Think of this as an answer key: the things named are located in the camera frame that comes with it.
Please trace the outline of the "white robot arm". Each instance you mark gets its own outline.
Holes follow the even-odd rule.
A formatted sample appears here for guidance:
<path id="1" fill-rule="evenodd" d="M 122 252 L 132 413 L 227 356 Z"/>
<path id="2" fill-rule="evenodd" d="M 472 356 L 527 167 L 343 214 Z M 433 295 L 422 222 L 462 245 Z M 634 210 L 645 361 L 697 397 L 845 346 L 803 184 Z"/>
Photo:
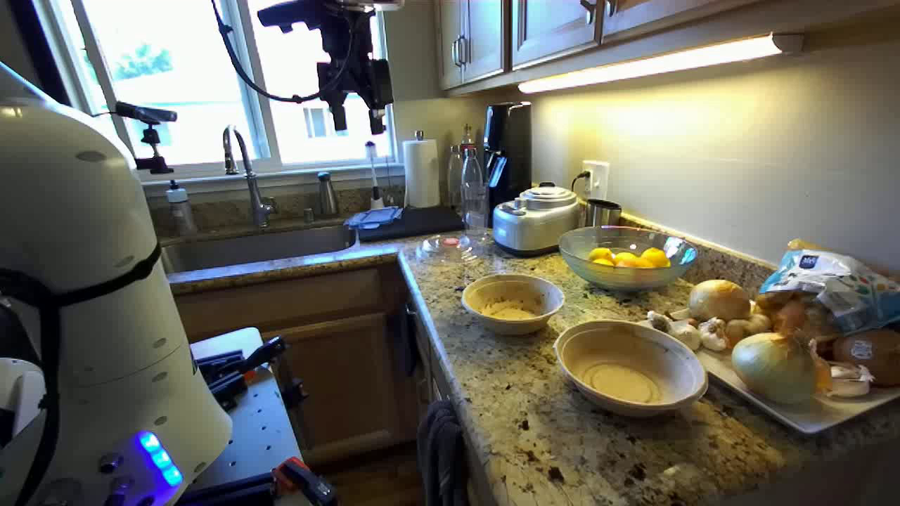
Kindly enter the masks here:
<path id="1" fill-rule="evenodd" d="M 129 149 L 0 86 L 2 506 L 174 506 L 233 420 L 202 380 Z"/>

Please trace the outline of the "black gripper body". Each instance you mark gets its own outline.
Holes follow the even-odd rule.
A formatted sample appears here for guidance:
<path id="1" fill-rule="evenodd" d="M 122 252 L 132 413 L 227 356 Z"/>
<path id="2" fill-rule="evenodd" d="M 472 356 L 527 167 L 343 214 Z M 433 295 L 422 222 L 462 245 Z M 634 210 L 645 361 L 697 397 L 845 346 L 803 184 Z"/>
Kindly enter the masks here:
<path id="1" fill-rule="evenodd" d="M 391 70 L 375 58 L 372 16 L 365 10 L 341 10 L 320 28 L 326 62 L 319 65 L 320 99 L 341 110 L 348 94 L 361 94 L 368 110 L 385 110 L 393 100 Z"/>

